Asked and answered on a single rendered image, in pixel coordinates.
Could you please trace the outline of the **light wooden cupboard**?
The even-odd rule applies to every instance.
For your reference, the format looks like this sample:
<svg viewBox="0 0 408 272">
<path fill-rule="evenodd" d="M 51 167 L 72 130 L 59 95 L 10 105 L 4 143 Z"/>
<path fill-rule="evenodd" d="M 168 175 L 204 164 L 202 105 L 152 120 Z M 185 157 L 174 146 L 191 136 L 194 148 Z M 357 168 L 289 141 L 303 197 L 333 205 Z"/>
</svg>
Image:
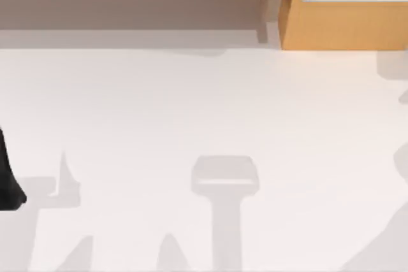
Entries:
<svg viewBox="0 0 408 272">
<path fill-rule="evenodd" d="M 404 50 L 408 3 L 304 3 L 281 0 L 284 50 Z"/>
</svg>

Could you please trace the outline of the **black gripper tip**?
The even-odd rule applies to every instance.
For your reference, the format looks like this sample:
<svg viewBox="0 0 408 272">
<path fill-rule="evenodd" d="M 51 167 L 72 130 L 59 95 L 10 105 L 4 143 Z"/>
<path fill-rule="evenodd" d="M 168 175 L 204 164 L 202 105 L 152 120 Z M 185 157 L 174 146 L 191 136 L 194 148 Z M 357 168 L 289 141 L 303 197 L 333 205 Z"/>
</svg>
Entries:
<svg viewBox="0 0 408 272">
<path fill-rule="evenodd" d="M 11 170 L 3 130 L 0 128 L 0 211 L 15 211 L 27 196 Z"/>
</svg>

